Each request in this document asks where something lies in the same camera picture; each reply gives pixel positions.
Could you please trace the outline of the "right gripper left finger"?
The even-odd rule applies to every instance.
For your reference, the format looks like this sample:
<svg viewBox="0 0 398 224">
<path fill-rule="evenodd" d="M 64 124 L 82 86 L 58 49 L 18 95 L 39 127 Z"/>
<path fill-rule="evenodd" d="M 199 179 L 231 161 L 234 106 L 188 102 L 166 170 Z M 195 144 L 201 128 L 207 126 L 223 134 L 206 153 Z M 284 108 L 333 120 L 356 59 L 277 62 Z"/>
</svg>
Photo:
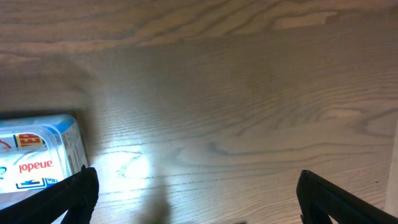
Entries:
<svg viewBox="0 0 398 224">
<path fill-rule="evenodd" d="M 81 171 L 14 205 L 1 210 L 1 223 L 52 223 L 65 214 L 62 223 L 89 224 L 99 198 L 96 169 Z"/>
</svg>

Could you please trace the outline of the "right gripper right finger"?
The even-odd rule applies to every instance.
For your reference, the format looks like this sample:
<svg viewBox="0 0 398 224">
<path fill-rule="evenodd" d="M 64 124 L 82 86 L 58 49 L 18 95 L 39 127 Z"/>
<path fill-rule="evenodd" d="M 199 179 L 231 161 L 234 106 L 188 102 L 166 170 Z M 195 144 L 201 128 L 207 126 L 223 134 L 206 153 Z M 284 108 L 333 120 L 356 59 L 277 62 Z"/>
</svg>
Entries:
<svg viewBox="0 0 398 224">
<path fill-rule="evenodd" d="M 296 194 L 303 224 L 397 224 L 394 217 L 310 170 L 300 173 Z"/>
</svg>

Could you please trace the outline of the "clear plastic container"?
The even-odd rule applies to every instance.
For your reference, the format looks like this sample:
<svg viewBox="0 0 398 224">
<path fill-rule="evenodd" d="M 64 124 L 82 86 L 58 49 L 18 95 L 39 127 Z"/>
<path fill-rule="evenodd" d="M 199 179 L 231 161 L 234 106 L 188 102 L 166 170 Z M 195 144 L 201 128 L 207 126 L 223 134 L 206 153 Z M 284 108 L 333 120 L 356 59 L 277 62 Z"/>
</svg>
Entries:
<svg viewBox="0 0 398 224">
<path fill-rule="evenodd" d="M 41 135 L 57 153 L 64 179 L 79 172 L 83 165 L 88 165 L 78 122 L 70 115 L 61 114 L 1 121 L 1 132 L 12 130 L 32 131 Z M 4 209 L 20 202 L 41 190 L 43 189 L 1 193 L 1 208 Z"/>
</svg>

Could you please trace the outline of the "white Panadol box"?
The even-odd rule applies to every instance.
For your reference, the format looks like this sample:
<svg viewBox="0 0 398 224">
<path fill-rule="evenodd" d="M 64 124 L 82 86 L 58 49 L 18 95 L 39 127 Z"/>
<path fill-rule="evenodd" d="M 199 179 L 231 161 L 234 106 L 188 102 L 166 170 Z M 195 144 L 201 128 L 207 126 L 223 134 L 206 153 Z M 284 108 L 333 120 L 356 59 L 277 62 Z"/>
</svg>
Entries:
<svg viewBox="0 0 398 224">
<path fill-rule="evenodd" d="M 1 157 L 1 193 L 45 189 L 63 180 L 64 174 L 46 153 L 31 157 Z"/>
</svg>

